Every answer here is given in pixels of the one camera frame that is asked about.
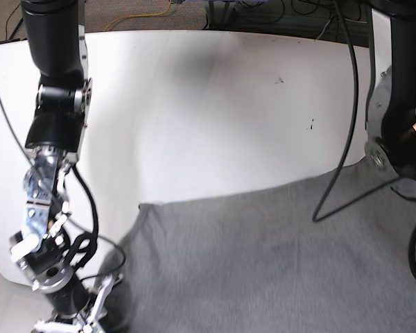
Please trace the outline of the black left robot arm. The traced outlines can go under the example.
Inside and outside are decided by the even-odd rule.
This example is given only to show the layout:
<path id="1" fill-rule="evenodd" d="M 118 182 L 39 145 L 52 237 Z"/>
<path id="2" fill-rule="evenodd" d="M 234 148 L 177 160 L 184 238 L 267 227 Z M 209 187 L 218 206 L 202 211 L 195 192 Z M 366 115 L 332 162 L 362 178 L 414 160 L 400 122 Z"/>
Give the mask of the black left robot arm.
<path id="1" fill-rule="evenodd" d="M 416 200 L 416 1 L 368 1 L 370 88 L 365 155 Z"/>

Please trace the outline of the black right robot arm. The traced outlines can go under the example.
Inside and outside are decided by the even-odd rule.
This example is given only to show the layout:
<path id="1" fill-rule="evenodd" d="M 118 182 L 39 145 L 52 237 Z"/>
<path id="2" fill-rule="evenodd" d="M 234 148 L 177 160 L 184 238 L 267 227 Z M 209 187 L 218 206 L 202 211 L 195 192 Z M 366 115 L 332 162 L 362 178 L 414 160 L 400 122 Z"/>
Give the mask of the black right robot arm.
<path id="1" fill-rule="evenodd" d="M 11 255 L 34 287 L 67 321 L 89 309 L 91 295 L 76 272 L 94 256 L 98 228 L 70 239 L 64 229 L 64 177 L 76 172 L 92 94 L 83 1 L 23 1 L 27 40 L 40 71 L 35 113 L 24 144 L 31 164 L 24 178 L 21 229 Z"/>

